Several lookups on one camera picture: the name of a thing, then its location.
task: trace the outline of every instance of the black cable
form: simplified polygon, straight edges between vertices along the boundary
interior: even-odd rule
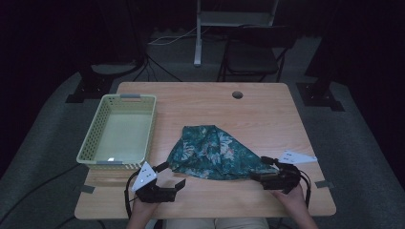
[[[150,60],[152,60],[152,62],[154,62],[156,65],[158,65],[159,68],[161,68],[162,70],[164,70],[165,72],[167,72],[168,74],[170,74],[172,77],[174,77],[175,79],[179,80],[179,82],[182,82],[181,79],[177,78],[175,75],[171,74],[169,71],[167,71],[164,67],[162,67],[160,64],[158,64],[158,62],[156,62],[154,59],[152,59],[152,57],[148,54],[146,54],[146,57]]]
[[[64,220],[64,221],[61,222],[59,225],[57,225],[54,229],[60,229],[60,228],[62,228],[66,223],[72,221],[73,219],[76,219],[76,217],[70,217],[70,218]],[[106,229],[104,223],[103,223],[101,220],[98,220],[97,222],[101,225],[101,228],[102,228],[102,229]]]
[[[127,183],[125,185],[125,190],[124,190],[124,199],[125,199],[125,210],[127,212],[128,215],[128,219],[131,218],[132,215],[132,210],[131,210],[131,205],[129,204],[131,201],[129,200],[129,185],[131,183],[131,180],[137,176],[140,172],[140,169],[138,169],[136,172],[134,172],[133,174],[131,174],[131,176],[128,178]]]
[[[150,82],[151,80],[150,80],[150,74],[149,74],[149,70],[148,69],[146,69],[146,73],[148,73],[148,82]]]
[[[133,82],[135,82],[135,80],[137,80],[137,78],[143,73],[143,71],[145,71],[145,69],[148,67],[148,63],[149,60],[146,59],[146,63],[143,63],[143,69],[137,74],[137,76],[135,76],[135,78],[132,80]]]
[[[79,165],[81,165],[81,164],[76,164],[74,167],[72,167],[72,168],[66,170],[65,172],[63,172],[63,173],[61,173],[61,174],[59,174],[59,175],[57,175],[57,176],[55,176],[55,177],[49,178],[48,180],[44,181],[43,183],[39,184],[38,186],[36,186],[36,187],[33,188],[32,190],[30,190],[25,196],[23,196],[22,198],[20,198],[20,200],[18,200],[18,201],[10,208],[10,210],[6,213],[6,215],[4,215],[4,216],[1,218],[1,220],[0,220],[0,225],[4,222],[4,220],[9,216],[9,214],[10,214],[25,198],[27,198],[29,195],[31,195],[32,193],[34,193],[36,190],[38,190],[38,189],[41,188],[42,186],[44,186],[44,185],[48,184],[49,182],[53,181],[54,179],[57,179],[57,178],[59,178],[59,177],[65,175],[65,174],[69,173],[69,172],[72,171],[74,168],[78,167]]]
[[[304,171],[300,170],[300,172],[306,176],[306,177],[304,177],[304,176],[301,175],[300,177],[307,184],[307,193],[306,193],[306,196],[305,196],[305,203],[307,205],[307,208],[309,208],[310,188],[311,188],[310,178],[306,173],[304,173]]]
[[[72,221],[73,219],[75,219],[75,217],[70,217],[70,218],[64,220],[64,221],[61,222],[59,225],[57,225],[54,229],[60,229],[60,228],[62,228],[63,225],[65,225],[66,223]]]
[[[137,199],[138,197],[135,197],[135,198],[133,198],[133,199],[131,199],[131,200],[129,200],[130,202],[132,202],[132,201],[134,201],[135,199]]]
[[[93,73],[95,75],[97,75],[97,76],[100,76],[100,77],[119,78],[119,77],[122,77],[124,75],[129,74],[129,73],[133,73],[133,72],[137,71],[138,69],[140,69],[140,67],[142,67],[143,62],[144,62],[144,60],[142,60],[141,63],[137,64],[134,68],[132,68],[132,69],[130,69],[128,71],[122,72],[122,73],[109,73],[109,74],[106,74],[106,73],[97,73],[95,71],[93,71]]]
[[[155,78],[155,81],[158,82],[158,79],[156,78],[156,75],[155,75],[155,71],[153,70],[153,68],[151,66],[149,66],[149,67],[151,68],[152,76]]]

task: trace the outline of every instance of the plastic basket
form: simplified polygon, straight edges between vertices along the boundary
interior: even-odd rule
[[[149,156],[156,119],[152,94],[106,94],[77,155],[91,169],[138,169]]]

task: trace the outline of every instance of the black clamp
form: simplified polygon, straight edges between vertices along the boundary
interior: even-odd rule
[[[167,169],[169,167],[169,163],[163,162],[159,166],[154,166],[152,169],[156,173],[160,173],[161,171]],[[126,188],[124,191],[125,194],[125,207],[126,211],[128,214],[128,218],[131,217],[132,212],[131,212],[131,206],[130,206],[130,200],[129,200],[129,192],[128,188],[131,183],[131,180],[139,174],[139,170],[134,172],[128,179]],[[174,188],[160,188],[158,185],[156,185],[156,182],[158,181],[157,178],[153,179],[143,187],[139,188],[136,190],[136,194],[140,201],[142,202],[147,202],[147,203],[155,203],[155,202],[174,202],[176,198],[176,193],[181,190],[185,186],[185,179],[180,181],[175,185]]]
[[[298,168],[292,164],[281,163],[278,159],[262,156],[264,164],[275,165],[279,168],[277,173],[255,173],[250,172],[250,178],[259,181],[265,190],[283,190],[288,194],[295,188],[301,179],[301,173]]]

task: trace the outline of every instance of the chair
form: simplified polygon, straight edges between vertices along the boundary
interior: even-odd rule
[[[276,73],[276,82],[279,82],[286,52],[294,46],[296,39],[295,30],[287,26],[236,28],[225,44],[217,82],[221,77],[225,81],[227,75],[261,75],[261,82],[268,74]],[[277,57],[273,52],[276,48],[282,48]]]

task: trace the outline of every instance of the floral fabric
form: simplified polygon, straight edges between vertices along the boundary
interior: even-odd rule
[[[276,171],[216,126],[185,126],[167,162],[175,173],[217,180],[248,178],[249,171]]]

